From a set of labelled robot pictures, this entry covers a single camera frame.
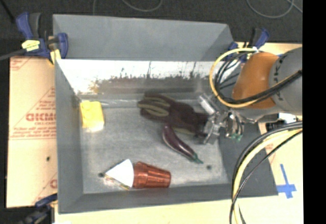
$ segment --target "blue clamp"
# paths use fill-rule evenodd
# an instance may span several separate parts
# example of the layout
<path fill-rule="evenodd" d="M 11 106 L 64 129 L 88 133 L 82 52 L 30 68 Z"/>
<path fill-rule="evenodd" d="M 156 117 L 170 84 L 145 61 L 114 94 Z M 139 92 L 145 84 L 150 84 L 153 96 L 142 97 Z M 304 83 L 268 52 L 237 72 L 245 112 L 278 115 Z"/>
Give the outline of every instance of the blue clamp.
<path fill-rule="evenodd" d="M 58 33 L 54 39 L 47 40 L 39 37 L 40 13 L 29 14 L 29 12 L 23 12 L 16 18 L 16 25 L 19 32 L 23 34 L 25 40 L 37 40 L 39 41 L 36 49 L 25 50 L 24 55 L 29 56 L 41 56 L 51 60 L 52 50 L 48 48 L 51 43 L 58 43 L 61 58 L 65 58 L 68 52 L 68 36 L 66 33 Z"/>
<path fill-rule="evenodd" d="M 269 33 L 266 29 L 258 29 L 258 28 L 254 28 L 253 29 L 253 33 L 252 33 L 252 37 L 248 43 L 247 48 L 256 48 L 257 50 L 263 46 L 266 41 L 269 39 Z M 239 45 L 237 43 L 235 43 L 234 41 L 231 42 L 231 44 L 228 47 L 228 51 L 230 50 L 234 50 L 239 48 Z M 225 60 L 230 60 L 233 57 L 233 54 L 227 55 L 225 57 Z M 242 56 L 240 57 L 240 61 L 242 63 L 245 63 L 247 61 L 247 56 Z"/>
<path fill-rule="evenodd" d="M 49 204 L 57 199 L 58 195 L 56 193 L 41 199 L 35 204 L 37 210 L 25 217 L 24 220 L 18 221 L 16 224 L 39 224 L 49 216 L 49 211 L 51 210 Z"/>

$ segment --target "cardboard sheet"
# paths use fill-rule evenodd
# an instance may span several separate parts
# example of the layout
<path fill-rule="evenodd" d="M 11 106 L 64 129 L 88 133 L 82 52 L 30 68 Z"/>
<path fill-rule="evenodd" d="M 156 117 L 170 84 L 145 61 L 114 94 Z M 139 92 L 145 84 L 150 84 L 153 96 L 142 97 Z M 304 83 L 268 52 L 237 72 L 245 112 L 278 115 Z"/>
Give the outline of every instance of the cardboard sheet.
<path fill-rule="evenodd" d="M 6 206 L 32 206 L 57 192 L 56 104 L 53 64 L 10 60 Z"/>

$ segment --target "black cable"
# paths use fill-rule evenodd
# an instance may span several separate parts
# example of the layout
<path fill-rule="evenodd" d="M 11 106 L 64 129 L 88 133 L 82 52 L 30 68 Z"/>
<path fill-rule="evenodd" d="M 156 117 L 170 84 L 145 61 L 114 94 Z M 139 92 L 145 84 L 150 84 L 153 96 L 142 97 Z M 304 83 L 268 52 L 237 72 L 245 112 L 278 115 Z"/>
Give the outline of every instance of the black cable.
<path fill-rule="evenodd" d="M 266 133 L 260 135 L 255 140 L 253 140 L 251 143 L 249 143 L 247 145 L 247 147 L 240 154 L 240 156 L 238 158 L 238 161 L 237 161 L 237 163 L 235 165 L 235 168 L 234 168 L 234 173 L 233 173 L 232 179 L 233 180 L 235 179 L 235 176 L 236 176 L 236 173 L 237 173 L 237 169 L 242 164 L 243 160 L 248 155 L 248 153 L 250 151 L 252 151 L 257 145 L 259 145 L 266 137 L 268 137 L 268 136 L 270 136 L 272 134 L 278 133 L 278 132 L 285 131 L 285 130 L 294 130 L 294 129 L 299 129 L 299 128 L 302 128 L 302 127 L 303 127 L 303 122 L 302 121 L 289 123 L 289 124 L 286 124 L 286 125 L 284 125 L 282 127 L 275 128 L 275 129 L 273 129 L 273 130 L 271 130 L 269 132 L 266 132 Z"/>
<path fill-rule="evenodd" d="M 283 82 L 280 82 L 278 85 L 272 86 L 271 88 L 269 88 L 261 93 L 258 93 L 256 95 L 253 95 L 253 96 L 250 96 L 247 98 L 239 99 L 239 100 L 234 100 L 234 99 L 230 98 L 230 101 L 228 101 L 228 102 L 231 104 L 242 104 L 242 103 L 246 103 L 246 102 L 250 102 L 250 101 L 254 101 L 254 100 L 256 100 L 255 103 L 263 101 L 263 100 L 267 99 L 268 97 L 274 95 L 280 89 L 284 88 L 285 86 L 292 83 L 293 81 L 295 81 L 296 79 L 298 79 L 301 76 L 302 76 L 302 70 L 299 70 L 296 73 L 294 73 L 293 75 L 289 76 Z M 226 100 L 226 97 L 223 94 L 220 94 L 220 97 L 223 100 Z"/>
<path fill-rule="evenodd" d="M 265 155 L 265 157 L 248 173 L 248 175 L 244 178 L 244 180 L 242 181 L 242 183 L 239 186 L 239 189 L 237 190 L 237 193 L 235 194 L 234 198 L 232 199 L 232 204 L 230 207 L 230 213 L 229 213 L 229 222 L 230 224 L 232 224 L 232 215 L 233 215 L 233 210 L 234 210 L 234 206 L 235 203 L 239 197 L 240 192 L 243 190 L 243 187 L 245 186 L 245 184 L 247 183 L 247 181 L 249 180 L 250 176 L 254 173 L 254 171 L 263 163 L 265 162 L 272 154 L 274 154 L 278 149 L 280 149 L 283 145 L 285 145 L 286 143 L 288 143 L 290 140 L 292 140 L 293 138 L 295 138 L 296 136 L 298 136 L 299 134 L 301 134 L 303 131 L 300 131 L 298 133 L 293 134 L 292 136 L 290 136 L 288 139 L 284 140 L 283 142 L 281 142 L 279 145 L 277 145 L 271 152 L 269 152 L 267 155 Z"/>
<path fill-rule="evenodd" d="M 277 85 L 274 85 L 272 87 L 270 87 L 269 89 L 260 92 L 256 95 L 247 97 L 247 98 L 243 98 L 243 99 L 238 99 L 238 100 L 234 100 L 233 98 L 230 97 L 226 97 L 223 93 L 220 92 L 220 85 L 221 85 L 221 79 L 223 74 L 226 71 L 226 63 L 230 64 L 230 62 L 232 62 L 234 59 L 229 60 L 228 62 L 225 62 L 219 69 L 218 73 L 215 76 L 215 89 L 216 91 L 219 93 L 219 97 L 230 103 L 230 104 L 242 104 L 242 103 L 246 103 L 246 102 L 251 102 L 251 101 L 255 101 L 255 103 L 257 102 L 261 102 L 267 98 L 269 98 L 270 96 L 274 95 L 275 93 L 277 93 L 280 89 L 286 87 L 288 84 L 292 83 L 293 81 L 295 81 L 296 79 L 298 79 L 299 77 L 302 76 L 302 70 L 297 71 L 296 73 L 294 73 L 293 75 L 289 76 L 287 79 L 285 79 L 284 81 L 280 82 Z"/>
<path fill-rule="evenodd" d="M 5 54 L 5 55 L 0 56 L 0 61 L 5 60 L 5 59 L 9 59 L 11 57 L 14 57 L 15 55 L 21 55 L 21 54 L 24 54 L 24 53 L 25 53 L 25 49 L 20 49 L 20 50 L 11 52 L 9 54 Z"/>
<path fill-rule="evenodd" d="M 5 3 L 5 1 L 4 1 L 4 0 L 0 0 L 0 2 L 1 2 L 1 4 L 2 4 L 2 6 L 4 7 L 6 13 L 8 14 L 9 19 L 10 19 L 10 22 L 11 22 L 11 23 L 15 23 L 15 17 L 14 17 L 14 15 L 11 13 L 11 11 L 10 11 L 9 7 L 7 6 L 7 4 Z"/>

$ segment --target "red cup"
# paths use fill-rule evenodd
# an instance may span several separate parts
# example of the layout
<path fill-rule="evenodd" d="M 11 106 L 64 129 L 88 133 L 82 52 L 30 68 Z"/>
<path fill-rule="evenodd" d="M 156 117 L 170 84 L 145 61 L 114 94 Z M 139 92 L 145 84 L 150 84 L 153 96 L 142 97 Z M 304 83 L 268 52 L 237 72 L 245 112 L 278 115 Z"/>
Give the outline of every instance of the red cup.
<path fill-rule="evenodd" d="M 169 171 L 137 162 L 134 167 L 134 188 L 168 188 L 171 183 L 171 173 Z"/>

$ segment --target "clamp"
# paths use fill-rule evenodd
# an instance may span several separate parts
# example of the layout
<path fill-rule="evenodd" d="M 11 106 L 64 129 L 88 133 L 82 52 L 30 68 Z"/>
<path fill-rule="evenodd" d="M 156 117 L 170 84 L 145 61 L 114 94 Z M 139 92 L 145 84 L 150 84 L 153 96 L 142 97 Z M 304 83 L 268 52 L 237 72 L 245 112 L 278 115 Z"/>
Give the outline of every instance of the clamp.
<path fill-rule="evenodd" d="M 45 57 L 54 62 L 51 53 L 58 50 L 61 58 L 65 58 L 68 52 L 67 34 L 58 33 L 53 39 L 40 38 L 38 33 L 40 15 L 41 13 L 30 15 L 29 12 L 23 12 L 16 18 L 18 30 L 25 37 L 20 53 L 27 56 Z"/>
<path fill-rule="evenodd" d="M 18 221 L 16 224 L 40 224 L 48 217 L 49 211 L 52 209 L 50 203 L 57 199 L 58 195 L 56 193 L 41 199 L 35 204 L 36 210 L 26 216 L 24 220 Z"/>

